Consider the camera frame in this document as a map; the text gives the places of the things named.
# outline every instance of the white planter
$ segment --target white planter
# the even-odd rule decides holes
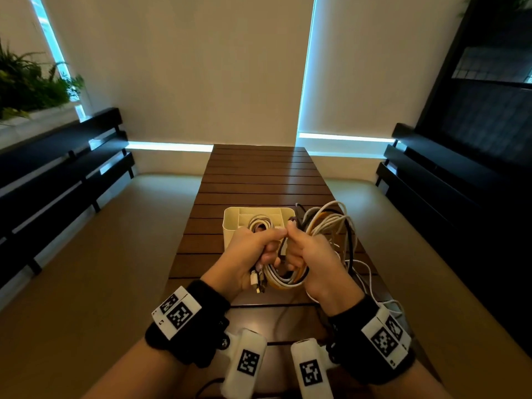
[[[0,150],[78,120],[76,105],[79,102],[31,113],[30,119],[14,117],[0,122]]]

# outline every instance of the wooden table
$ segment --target wooden table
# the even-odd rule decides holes
[[[310,208],[333,201],[334,196],[301,147],[215,145],[190,213],[183,239],[169,275],[164,298],[179,286],[187,286],[210,268],[223,253],[223,211],[231,206],[291,207],[300,203]],[[362,244],[355,258],[370,264]],[[357,268],[368,274],[365,267]],[[389,298],[386,288],[374,277],[374,290]],[[286,291],[266,288],[264,294],[249,289],[232,303],[227,313],[228,330],[235,333],[246,327],[268,340],[255,392],[261,397],[277,397],[294,391],[299,394],[292,343],[309,337],[323,341],[330,331],[326,317],[310,301],[303,288]],[[228,360],[219,353],[208,369],[192,365],[183,379],[178,397],[194,397],[211,379],[224,376]],[[335,397],[371,397],[341,368],[328,373]],[[202,397],[219,397],[213,385]]]

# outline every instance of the qr code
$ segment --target qr code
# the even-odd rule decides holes
[[[386,319],[386,326],[389,328],[389,330],[393,333],[393,335],[396,337],[398,341],[401,341],[401,336],[403,335],[403,328],[399,326],[397,321],[394,319],[393,316],[389,315],[388,319]]]
[[[371,341],[384,357],[388,357],[397,346],[395,339],[384,327],[380,328],[377,333],[373,335]]]
[[[257,370],[257,365],[259,363],[260,355],[250,352],[248,350],[242,350],[242,356],[240,356],[240,361],[238,362],[237,370],[243,372],[244,374],[255,376]]]
[[[172,305],[175,304],[177,301],[178,299],[175,294],[170,295],[167,300],[163,302],[159,307],[163,315],[166,314],[170,310],[170,308],[172,308]]]
[[[192,317],[192,311],[181,301],[172,309],[167,317],[172,322],[172,325],[179,330]]]
[[[300,363],[300,369],[305,386],[315,385],[316,383],[323,382],[317,360]]]

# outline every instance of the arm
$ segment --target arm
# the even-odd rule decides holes
[[[355,306],[364,298],[364,292],[347,274],[323,235],[311,237],[288,227],[288,268],[309,267],[305,281],[307,292],[321,305],[327,316],[334,316]],[[450,399],[451,396],[418,361],[405,373],[379,386],[370,385],[376,398],[382,399]]]
[[[260,264],[278,264],[279,240],[285,229],[256,234],[239,228],[220,259],[203,276],[207,283],[231,302],[249,288],[249,269]],[[187,366],[167,351],[152,349],[141,339],[83,396],[83,399],[170,398],[178,390]]]

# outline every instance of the hand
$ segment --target hand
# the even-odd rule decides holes
[[[287,234],[284,228],[270,228],[251,232],[238,228],[218,261],[202,276],[202,280],[231,302],[244,289],[251,286],[249,269],[259,265],[278,265],[279,241]]]
[[[347,274],[338,255],[323,235],[310,235],[289,221],[286,262],[288,269],[301,268],[305,263],[309,274],[304,286],[328,316],[348,310],[364,298],[364,292]]]

